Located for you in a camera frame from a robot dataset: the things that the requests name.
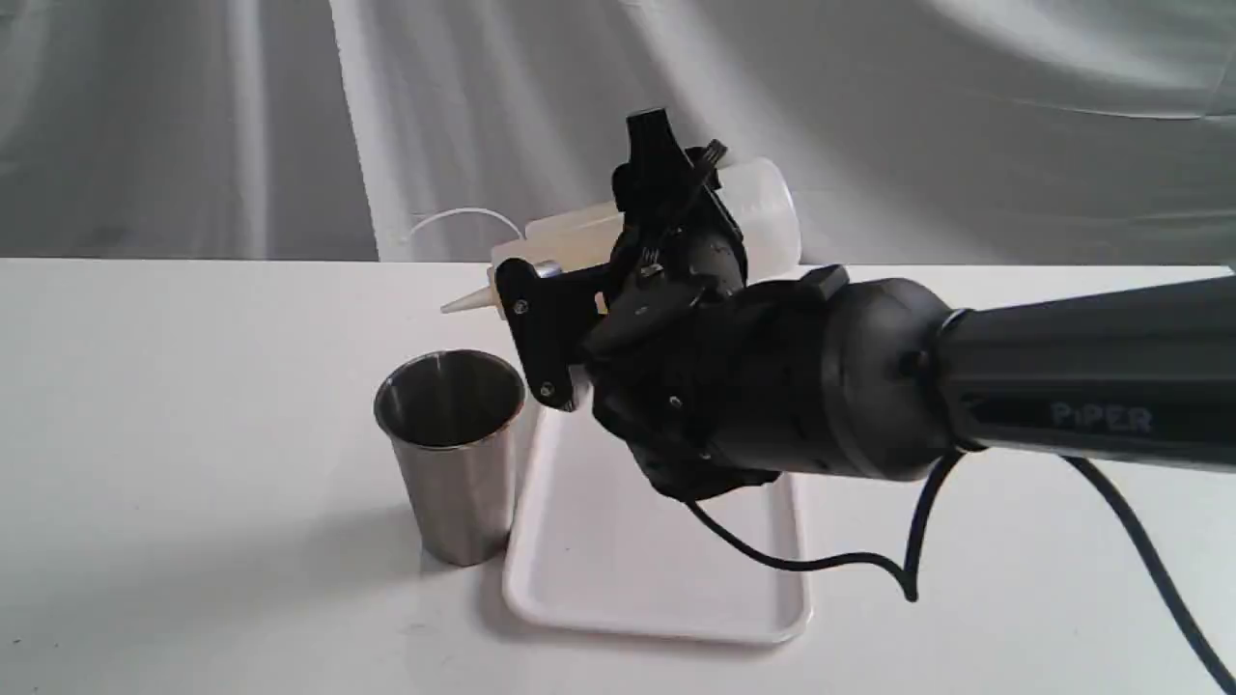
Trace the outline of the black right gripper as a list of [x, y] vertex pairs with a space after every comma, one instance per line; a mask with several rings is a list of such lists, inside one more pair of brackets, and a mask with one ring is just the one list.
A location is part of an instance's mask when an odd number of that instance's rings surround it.
[[[698, 503], [785, 472], [852, 474], [831, 425], [826, 331], [852, 276], [840, 263], [747, 284], [742, 225], [721, 202], [719, 140], [684, 147], [666, 110], [625, 119], [614, 168], [623, 216], [608, 317], [586, 338], [597, 422], [662, 496]], [[697, 242], [718, 241], [702, 261]]]

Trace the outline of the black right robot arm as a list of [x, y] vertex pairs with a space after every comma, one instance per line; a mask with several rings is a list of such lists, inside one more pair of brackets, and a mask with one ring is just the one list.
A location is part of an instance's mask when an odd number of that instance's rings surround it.
[[595, 418], [658, 493], [915, 481], [993, 446], [1234, 467], [1232, 276], [989, 310], [839, 263], [749, 283], [724, 146], [681, 147], [662, 109], [627, 131], [617, 282], [581, 352]]

